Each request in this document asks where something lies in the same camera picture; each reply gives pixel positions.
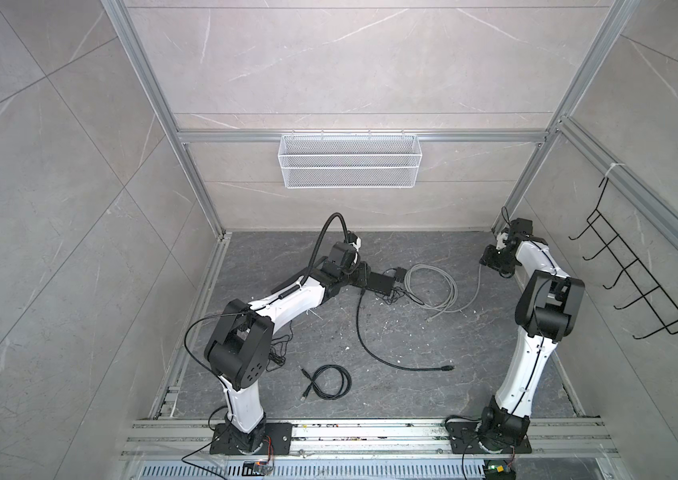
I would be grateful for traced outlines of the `ribbed black network switch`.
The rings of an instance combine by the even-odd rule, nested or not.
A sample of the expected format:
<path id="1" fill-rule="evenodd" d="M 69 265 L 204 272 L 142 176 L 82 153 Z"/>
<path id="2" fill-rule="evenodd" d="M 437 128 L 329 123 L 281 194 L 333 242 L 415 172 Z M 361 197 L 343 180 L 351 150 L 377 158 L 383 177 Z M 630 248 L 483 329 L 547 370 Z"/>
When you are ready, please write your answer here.
<path id="1" fill-rule="evenodd" d="M 389 297 L 395 288 L 395 277 L 377 272 L 370 272 L 366 277 L 365 288 L 382 297 Z"/>

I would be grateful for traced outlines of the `black power adapter with cable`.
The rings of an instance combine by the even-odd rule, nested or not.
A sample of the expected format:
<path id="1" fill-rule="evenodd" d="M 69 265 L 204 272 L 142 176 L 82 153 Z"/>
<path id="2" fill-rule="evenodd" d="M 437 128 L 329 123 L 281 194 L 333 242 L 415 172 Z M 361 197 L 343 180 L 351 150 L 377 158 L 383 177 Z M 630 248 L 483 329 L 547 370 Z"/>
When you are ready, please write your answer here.
<path id="1" fill-rule="evenodd" d="M 424 305 L 423 301 L 404 285 L 407 273 L 408 270 L 403 267 L 389 268 L 383 272 L 384 276 L 393 279 L 391 293 L 382 298 L 388 305 L 394 304 L 403 298 L 408 298 L 417 305 Z"/>

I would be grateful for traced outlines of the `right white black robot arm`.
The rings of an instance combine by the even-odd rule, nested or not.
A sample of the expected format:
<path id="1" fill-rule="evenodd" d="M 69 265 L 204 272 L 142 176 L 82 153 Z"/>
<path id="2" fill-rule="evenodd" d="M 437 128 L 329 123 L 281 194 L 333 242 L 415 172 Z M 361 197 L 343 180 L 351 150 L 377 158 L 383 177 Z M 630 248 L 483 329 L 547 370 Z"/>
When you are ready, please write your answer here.
<path id="1" fill-rule="evenodd" d="M 585 283 L 559 266 L 546 240 L 534 235 L 531 220 L 511 219 L 506 209 L 502 216 L 506 227 L 480 264 L 504 278 L 522 268 L 527 281 L 515 309 L 518 338 L 507 375 L 476 427 L 480 448 L 495 454 L 525 440 L 545 365 L 572 333 L 585 294 Z"/>

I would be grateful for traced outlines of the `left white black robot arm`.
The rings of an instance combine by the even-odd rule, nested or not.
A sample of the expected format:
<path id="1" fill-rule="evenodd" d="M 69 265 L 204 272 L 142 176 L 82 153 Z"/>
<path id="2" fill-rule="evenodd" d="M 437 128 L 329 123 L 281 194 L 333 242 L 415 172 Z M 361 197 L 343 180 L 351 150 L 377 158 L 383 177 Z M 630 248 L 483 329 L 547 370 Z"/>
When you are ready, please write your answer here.
<path id="1" fill-rule="evenodd" d="M 221 384 L 233 431 L 249 435 L 263 430 L 258 380 L 266 372 L 275 334 L 358 278 L 359 248 L 360 239 L 335 212 L 320 230 L 307 266 L 288 283 L 259 300 L 234 299 L 220 314 L 207 317 L 216 324 L 202 356 L 192 359 Z"/>

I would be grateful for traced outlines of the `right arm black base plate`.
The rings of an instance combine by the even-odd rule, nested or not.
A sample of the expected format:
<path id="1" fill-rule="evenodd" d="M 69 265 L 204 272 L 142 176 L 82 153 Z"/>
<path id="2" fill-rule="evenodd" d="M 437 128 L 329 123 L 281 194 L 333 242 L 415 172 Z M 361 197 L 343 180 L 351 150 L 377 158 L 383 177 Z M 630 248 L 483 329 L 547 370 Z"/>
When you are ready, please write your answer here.
<path id="1" fill-rule="evenodd" d="M 479 432 L 479 423 L 465 419 L 452 419 L 444 423 L 452 452 L 455 454 L 530 454 L 528 438 L 515 444 L 511 438 L 489 431 Z"/>

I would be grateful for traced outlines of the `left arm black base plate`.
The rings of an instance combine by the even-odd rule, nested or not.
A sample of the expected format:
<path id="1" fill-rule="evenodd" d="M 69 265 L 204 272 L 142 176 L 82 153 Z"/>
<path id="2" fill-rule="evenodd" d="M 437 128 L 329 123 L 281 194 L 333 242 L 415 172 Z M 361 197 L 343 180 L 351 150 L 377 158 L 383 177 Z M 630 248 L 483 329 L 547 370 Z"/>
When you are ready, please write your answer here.
<path id="1" fill-rule="evenodd" d="M 229 423 L 218 424 L 209 447 L 210 454 L 223 455 L 287 455 L 292 442 L 293 425 L 286 422 L 264 422 L 252 432 L 243 433 Z"/>

